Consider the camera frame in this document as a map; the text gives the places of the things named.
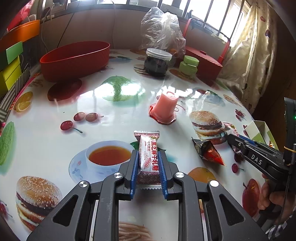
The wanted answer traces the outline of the person's hand holding gripper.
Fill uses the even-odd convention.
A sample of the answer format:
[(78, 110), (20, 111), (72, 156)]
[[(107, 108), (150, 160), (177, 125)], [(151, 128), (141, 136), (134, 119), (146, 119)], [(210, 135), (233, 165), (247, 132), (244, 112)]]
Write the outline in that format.
[(275, 224), (283, 223), (293, 213), (293, 210), (295, 208), (295, 195), (293, 193), (288, 194), (285, 200), (285, 205), (284, 205), (283, 203), (285, 198), (285, 192), (284, 191), (271, 192), (269, 188), (269, 180), (265, 175), (262, 175), (262, 177), (265, 179), (265, 183), (262, 185), (257, 206), (260, 210), (265, 210), (271, 203), (275, 205), (279, 205), (281, 207), (284, 206), (281, 219), (278, 218), (275, 221)]

